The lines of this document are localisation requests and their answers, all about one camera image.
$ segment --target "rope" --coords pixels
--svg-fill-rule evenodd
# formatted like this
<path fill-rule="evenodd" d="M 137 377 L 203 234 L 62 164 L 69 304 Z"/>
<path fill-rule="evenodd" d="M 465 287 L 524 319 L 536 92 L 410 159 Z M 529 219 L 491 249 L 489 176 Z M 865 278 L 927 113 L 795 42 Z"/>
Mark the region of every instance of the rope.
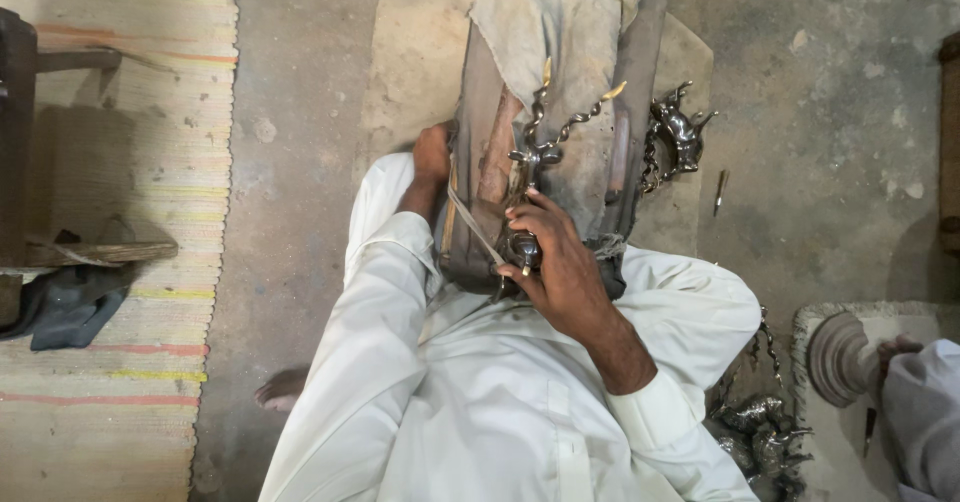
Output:
<path fill-rule="evenodd" d="M 474 216 L 471 214 L 471 211 L 467 209 L 467 206 L 462 202 L 457 193 L 453 190 L 453 187 L 450 186 L 450 181 L 446 182 L 446 194 L 450 197 L 450 201 L 453 201 L 453 206 L 460 212 L 460 217 L 463 219 L 463 222 L 466 223 L 466 226 L 473 231 L 473 234 L 480 240 L 480 243 L 483 244 L 483 247 L 486 248 L 486 251 L 490 256 L 493 257 L 493 261 L 496 262 L 498 266 L 502 266 L 507 263 L 502 256 L 494 249 L 487 239 L 483 237 L 483 233 L 480 231 L 480 225 L 477 224 L 477 221 L 474 220 Z"/>

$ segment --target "stain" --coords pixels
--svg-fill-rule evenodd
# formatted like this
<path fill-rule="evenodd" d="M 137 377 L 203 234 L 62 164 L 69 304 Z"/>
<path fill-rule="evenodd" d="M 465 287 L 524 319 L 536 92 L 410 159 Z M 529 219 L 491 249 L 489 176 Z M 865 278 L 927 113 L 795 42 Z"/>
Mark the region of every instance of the stain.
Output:
<path fill-rule="evenodd" d="M 903 129 L 906 127 L 906 112 L 903 106 L 894 108 L 893 115 L 890 115 L 890 123 L 892 123 L 895 128 Z"/>
<path fill-rule="evenodd" d="M 147 110 L 150 112 L 150 114 L 157 116 L 158 118 L 167 117 L 167 113 L 161 108 L 159 104 L 150 104 L 150 106 L 147 107 Z"/>
<path fill-rule="evenodd" d="M 876 79 L 877 77 L 883 77 L 886 70 L 885 66 L 867 62 L 867 65 L 863 66 L 863 76 L 867 79 Z"/>
<path fill-rule="evenodd" d="M 810 42 L 810 36 L 807 34 L 807 30 L 799 30 L 797 34 L 793 36 L 793 42 L 790 42 L 790 52 L 797 54 L 808 42 Z"/>
<path fill-rule="evenodd" d="M 253 135 L 260 144 L 270 144 L 277 138 L 277 127 L 270 117 L 258 117 L 253 124 Z"/>
<path fill-rule="evenodd" d="M 904 187 L 903 191 L 906 193 L 907 197 L 919 200 L 924 197 L 924 184 L 917 181 Z"/>

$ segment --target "metal deer sculpture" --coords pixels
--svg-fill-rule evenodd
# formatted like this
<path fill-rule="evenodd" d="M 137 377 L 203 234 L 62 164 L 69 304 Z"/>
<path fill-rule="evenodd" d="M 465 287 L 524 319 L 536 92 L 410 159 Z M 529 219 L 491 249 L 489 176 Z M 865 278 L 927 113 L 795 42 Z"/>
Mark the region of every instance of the metal deer sculpture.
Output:
<path fill-rule="evenodd" d="M 570 138 L 570 128 L 574 124 L 588 122 L 591 118 L 600 114 L 601 105 L 616 96 L 620 95 L 626 82 L 621 83 L 616 88 L 607 91 L 601 95 L 600 100 L 595 102 L 589 111 L 570 115 L 570 118 L 559 128 L 559 134 L 556 139 L 547 139 L 542 143 L 537 142 L 537 128 L 544 119 L 544 100 L 547 95 L 547 88 L 550 86 L 550 71 L 552 61 L 548 57 L 543 65 L 543 86 L 534 91 L 534 103 L 531 106 L 533 119 L 523 127 L 523 149 L 515 149 L 510 152 L 510 159 L 522 164 L 522 177 L 524 184 L 521 191 L 513 197 L 510 205 L 524 204 L 528 202 L 526 190 L 528 187 L 534 189 L 540 188 L 541 166 L 554 165 L 559 163 L 564 155 L 560 150 L 559 144 Z M 507 229 L 507 259 L 522 268 L 523 275 L 530 275 L 530 272 L 540 267 L 543 259 L 543 253 L 540 244 L 537 243 L 537 237 L 526 230 Z"/>

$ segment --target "white shalwar kameez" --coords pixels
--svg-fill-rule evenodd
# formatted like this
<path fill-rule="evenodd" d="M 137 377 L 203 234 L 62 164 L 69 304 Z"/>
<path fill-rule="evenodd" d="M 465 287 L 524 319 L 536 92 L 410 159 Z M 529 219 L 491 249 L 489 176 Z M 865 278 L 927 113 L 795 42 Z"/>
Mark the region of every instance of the white shalwar kameez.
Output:
<path fill-rule="evenodd" d="M 366 173 L 343 293 L 261 501 L 757 500 L 700 423 L 760 323 L 737 275 L 630 247 L 615 305 L 658 373 L 610 395 L 530 303 L 444 281 L 427 222 L 395 213 L 413 175 L 410 153 Z"/>

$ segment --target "cloth rag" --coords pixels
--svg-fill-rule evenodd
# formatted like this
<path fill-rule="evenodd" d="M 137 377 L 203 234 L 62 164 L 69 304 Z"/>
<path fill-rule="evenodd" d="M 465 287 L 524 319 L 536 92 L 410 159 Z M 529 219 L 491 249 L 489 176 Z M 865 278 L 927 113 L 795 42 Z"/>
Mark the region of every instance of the cloth rag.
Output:
<path fill-rule="evenodd" d="M 586 112 L 613 85 L 618 38 L 640 0 L 474 0 L 480 29 L 504 82 L 529 111 L 553 58 L 548 122 Z"/>

